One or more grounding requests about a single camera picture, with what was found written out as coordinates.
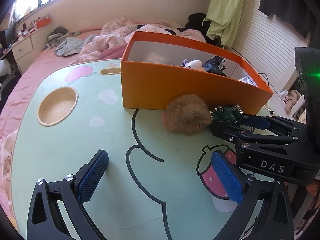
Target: fur ball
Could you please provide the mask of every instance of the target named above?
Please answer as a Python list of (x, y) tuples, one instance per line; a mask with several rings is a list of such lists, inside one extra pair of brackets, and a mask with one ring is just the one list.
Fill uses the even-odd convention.
[(195, 94), (172, 100), (162, 115), (162, 124), (173, 133), (193, 135), (212, 122), (206, 103)]

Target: star print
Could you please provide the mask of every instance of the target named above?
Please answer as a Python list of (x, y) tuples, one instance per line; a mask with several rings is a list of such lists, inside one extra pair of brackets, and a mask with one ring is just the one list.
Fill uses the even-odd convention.
[(118, 64), (110, 63), (107, 67), (116, 67)]

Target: small orange box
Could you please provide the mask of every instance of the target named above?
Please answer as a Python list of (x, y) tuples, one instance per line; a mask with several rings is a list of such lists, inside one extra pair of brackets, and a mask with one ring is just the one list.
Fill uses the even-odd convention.
[(41, 27), (46, 26), (49, 23), (51, 23), (51, 18), (41, 19), (41, 20), (37, 21), (37, 28), (40, 29)]
[[(164, 64), (148, 63), (150, 53)], [(180, 67), (184, 59), (203, 63), (215, 55), (225, 58), (224, 77)], [(254, 85), (239, 81), (248, 76)], [(121, 60), (123, 106), (165, 110), (168, 103), (185, 94), (196, 94), (209, 109), (239, 104), (256, 114), (273, 95), (258, 73), (241, 57), (192, 39), (137, 31)]]

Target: light green cloth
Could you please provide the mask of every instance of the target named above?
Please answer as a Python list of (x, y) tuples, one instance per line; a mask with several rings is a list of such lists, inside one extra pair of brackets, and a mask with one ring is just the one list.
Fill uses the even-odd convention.
[(206, 20), (211, 24), (207, 36), (214, 40), (221, 37), (221, 44), (231, 48), (241, 20), (244, 0), (211, 0)]

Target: silver bolt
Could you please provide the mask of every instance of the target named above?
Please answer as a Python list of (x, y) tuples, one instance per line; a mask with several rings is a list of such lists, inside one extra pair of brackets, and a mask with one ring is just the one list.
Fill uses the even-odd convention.
[(245, 178), (248, 180), (248, 181), (253, 181), (255, 179), (255, 177), (252, 175), (252, 174), (247, 174), (245, 176)]
[(37, 184), (38, 184), (38, 185), (41, 185), (43, 182), (44, 182), (43, 179), (38, 179)]
[(73, 175), (72, 174), (68, 174), (66, 177), (65, 177), (66, 181), (70, 181), (70, 180), (73, 180)]

